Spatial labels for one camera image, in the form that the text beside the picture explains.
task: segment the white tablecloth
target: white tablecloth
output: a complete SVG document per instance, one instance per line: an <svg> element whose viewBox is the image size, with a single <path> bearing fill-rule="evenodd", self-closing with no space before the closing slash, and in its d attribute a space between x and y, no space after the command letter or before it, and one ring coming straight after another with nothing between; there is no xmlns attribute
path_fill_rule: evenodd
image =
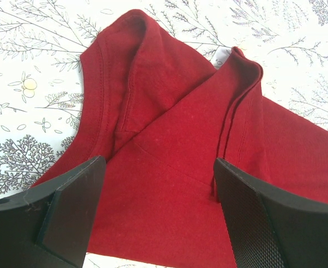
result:
<svg viewBox="0 0 328 268"><path fill-rule="evenodd" d="M266 97L328 130L328 0L0 0L0 198L27 189L71 143L79 55L132 8L215 66L218 51L239 46L262 65ZM88 254L84 267L155 266Z"/></svg>

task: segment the table surface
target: table surface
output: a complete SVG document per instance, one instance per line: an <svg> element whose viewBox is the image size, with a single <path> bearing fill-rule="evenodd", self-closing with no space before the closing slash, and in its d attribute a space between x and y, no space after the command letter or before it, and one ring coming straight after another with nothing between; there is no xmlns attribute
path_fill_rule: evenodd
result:
<svg viewBox="0 0 328 268"><path fill-rule="evenodd" d="M328 0L0 0L0 198L27 189L70 145L79 55L133 8L213 64L218 50L240 47L263 67L267 98L328 130ZM88 254L84 267L158 266Z"/></svg>

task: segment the red fabric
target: red fabric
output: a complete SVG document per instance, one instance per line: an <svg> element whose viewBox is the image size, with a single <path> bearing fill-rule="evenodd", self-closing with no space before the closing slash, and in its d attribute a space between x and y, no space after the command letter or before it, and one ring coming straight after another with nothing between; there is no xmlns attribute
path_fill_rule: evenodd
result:
<svg viewBox="0 0 328 268"><path fill-rule="evenodd" d="M35 184L103 155L88 250L178 268L232 268L216 157L328 203L328 132L262 97L262 68L234 47L215 68L133 10L81 56L79 132Z"/></svg>

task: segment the red garment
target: red garment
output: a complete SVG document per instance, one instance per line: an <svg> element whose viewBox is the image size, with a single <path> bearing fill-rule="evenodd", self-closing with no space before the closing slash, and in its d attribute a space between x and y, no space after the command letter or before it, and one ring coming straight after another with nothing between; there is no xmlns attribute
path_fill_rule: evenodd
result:
<svg viewBox="0 0 328 268"><path fill-rule="evenodd" d="M262 68L238 48L216 71L133 10L101 32L81 62L79 132L36 184L106 158L89 252L178 268L235 267L212 195L216 157L328 203L328 132L262 97Z"/></svg>

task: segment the patterned tablecloth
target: patterned tablecloth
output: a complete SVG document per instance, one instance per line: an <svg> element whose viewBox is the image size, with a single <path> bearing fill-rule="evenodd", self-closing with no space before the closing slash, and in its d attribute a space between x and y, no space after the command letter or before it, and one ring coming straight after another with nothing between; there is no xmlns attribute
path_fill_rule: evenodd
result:
<svg viewBox="0 0 328 268"><path fill-rule="evenodd" d="M0 198L27 189L70 145L79 55L133 8L215 65L218 51L239 46L262 65L266 97L328 130L328 0L0 0ZM88 254L84 267L155 266Z"/></svg>

